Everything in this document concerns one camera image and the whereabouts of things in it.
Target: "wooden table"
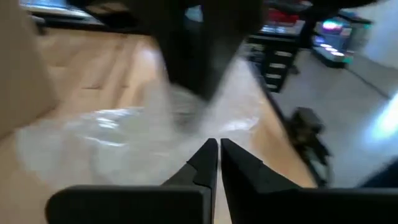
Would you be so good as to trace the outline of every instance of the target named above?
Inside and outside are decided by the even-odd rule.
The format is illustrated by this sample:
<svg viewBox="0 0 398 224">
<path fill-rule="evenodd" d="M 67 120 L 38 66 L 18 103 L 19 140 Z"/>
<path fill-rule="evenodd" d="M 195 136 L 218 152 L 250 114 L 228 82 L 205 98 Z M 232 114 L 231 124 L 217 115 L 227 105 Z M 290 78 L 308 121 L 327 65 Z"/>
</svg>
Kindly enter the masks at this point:
<svg viewBox="0 0 398 224">
<path fill-rule="evenodd" d="M 62 118 L 95 110 L 142 106 L 143 90 L 157 77 L 159 50 L 148 36 L 50 29 L 37 37 L 60 104 L 44 118 Z M 264 98 L 264 117 L 254 133 L 257 155 L 303 187 L 315 184 L 289 145 L 272 107 Z M 45 223 L 44 206 L 55 192 L 17 158 L 15 136 L 0 142 L 0 222 Z M 230 223 L 221 175 L 215 223 Z"/>
</svg>

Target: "black object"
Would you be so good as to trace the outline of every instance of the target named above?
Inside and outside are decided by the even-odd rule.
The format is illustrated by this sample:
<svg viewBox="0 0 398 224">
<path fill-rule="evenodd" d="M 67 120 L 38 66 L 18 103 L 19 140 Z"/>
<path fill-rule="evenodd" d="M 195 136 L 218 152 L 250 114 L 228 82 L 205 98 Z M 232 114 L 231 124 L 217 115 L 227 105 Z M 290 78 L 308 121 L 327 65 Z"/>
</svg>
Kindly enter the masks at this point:
<svg viewBox="0 0 398 224">
<path fill-rule="evenodd" d="M 258 32 L 249 36 L 247 46 L 248 59 L 264 77 L 268 89 L 280 92 L 299 51 L 299 36 Z"/>
<path fill-rule="evenodd" d="M 122 14 L 134 15 L 158 41 L 169 81 L 206 101 L 212 99 L 243 39 L 259 28 L 262 5 L 261 0 L 68 0 L 68 3 L 109 27 L 119 26 L 118 16 Z M 199 3 L 203 22 L 193 22 L 185 16 L 185 11 Z"/>
<path fill-rule="evenodd" d="M 37 33 L 39 35 L 45 35 L 45 20 L 43 18 L 37 17 L 37 16 L 30 16 L 30 18 L 34 21 L 36 28 L 37 28 Z"/>
<path fill-rule="evenodd" d="M 303 189 L 229 139 L 221 140 L 221 169 L 233 224 L 327 219 L 390 222 L 398 189 Z"/>
<path fill-rule="evenodd" d="M 53 195 L 49 224 L 213 223 L 218 145 L 209 139 L 161 186 L 81 185 Z"/>
<path fill-rule="evenodd" d="M 299 70 L 299 68 L 297 68 L 296 65 L 292 65 L 292 67 L 290 68 L 289 73 L 291 73 L 293 75 L 298 75 L 298 74 L 300 74 L 300 70 Z"/>
<path fill-rule="evenodd" d="M 331 182 L 330 152 L 319 139 L 324 129 L 320 118 L 310 108 L 298 107 L 287 123 L 290 143 L 307 165 L 319 187 Z"/>
<path fill-rule="evenodd" d="M 398 188 L 398 159 L 393 159 L 389 165 L 383 167 L 375 174 L 370 176 L 366 181 L 359 185 L 359 187 L 372 188 Z"/>
<path fill-rule="evenodd" d="M 132 23 L 128 27 L 109 27 L 94 18 L 87 18 L 86 16 L 68 16 L 58 15 L 49 12 L 31 12 L 32 15 L 45 19 L 45 27 L 52 27 L 58 29 L 75 29 L 75 30 L 90 30 L 97 32 L 113 32 L 120 34 L 142 34 L 148 35 L 148 30 L 145 30 L 140 23 Z"/>
</svg>

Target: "led light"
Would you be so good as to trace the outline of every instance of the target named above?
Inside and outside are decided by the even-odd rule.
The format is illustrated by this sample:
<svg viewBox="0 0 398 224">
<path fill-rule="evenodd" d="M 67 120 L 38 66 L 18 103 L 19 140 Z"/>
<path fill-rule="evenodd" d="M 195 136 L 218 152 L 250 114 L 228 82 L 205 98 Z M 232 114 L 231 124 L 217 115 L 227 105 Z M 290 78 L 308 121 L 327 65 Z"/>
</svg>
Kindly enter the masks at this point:
<svg viewBox="0 0 398 224">
<path fill-rule="evenodd" d="M 326 30 L 340 30 L 343 27 L 343 25 L 342 23 L 336 21 L 325 21 L 322 24 L 322 27 Z"/>
<path fill-rule="evenodd" d="M 344 56 L 344 54 L 340 52 L 332 52 L 331 54 L 336 56 Z"/>
<path fill-rule="evenodd" d="M 326 50 L 331 52 L 337 52 L 338 50 L 334 49 L 333 47 L 327 47 Z"/>
</svg>

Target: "gray floor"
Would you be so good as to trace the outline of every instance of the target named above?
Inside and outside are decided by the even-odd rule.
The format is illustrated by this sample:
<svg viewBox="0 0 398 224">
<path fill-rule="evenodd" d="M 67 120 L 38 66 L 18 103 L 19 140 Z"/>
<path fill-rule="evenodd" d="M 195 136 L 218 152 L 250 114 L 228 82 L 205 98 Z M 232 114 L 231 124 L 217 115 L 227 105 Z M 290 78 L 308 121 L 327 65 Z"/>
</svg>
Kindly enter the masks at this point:
<svg viewBox="0 0 398 224">
<path fill-rule="evenodd" d="M 388 98 L 393 98 L 398 92 L 398 70 L 383 67 L 360 55 L 355 57 L 348 70 L 374 85 Z"/>
<path fill-rule="evenodd" d="M 300 74 L 289 75 L 274 96 L 285 115 L 305 106 L 324 122 L 322 140 L 333 154 L 331 186 L 354 187 L 398 155 L 398 97 L 392 94 L 398 75 L 373 83 L 392 94 L 388 99 L 358 78 L 360 72 L 327 68 L 310 52 L 301 52 L 296 65 Z"/>
</svg>

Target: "white wall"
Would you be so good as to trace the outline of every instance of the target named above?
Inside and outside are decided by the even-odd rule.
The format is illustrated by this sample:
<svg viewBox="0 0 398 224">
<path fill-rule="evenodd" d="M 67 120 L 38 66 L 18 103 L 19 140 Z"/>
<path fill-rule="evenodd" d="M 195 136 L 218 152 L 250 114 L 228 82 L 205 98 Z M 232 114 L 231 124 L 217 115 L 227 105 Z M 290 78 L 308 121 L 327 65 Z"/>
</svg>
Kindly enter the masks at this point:
<svg viewBox="0 0 398 224">
<path fill-rule="evenodd" d="M 384 66 L 398 68 L 398 0 L 361 7 L 356 12 L 374 23 L 361 53 Z"/>
</svg>

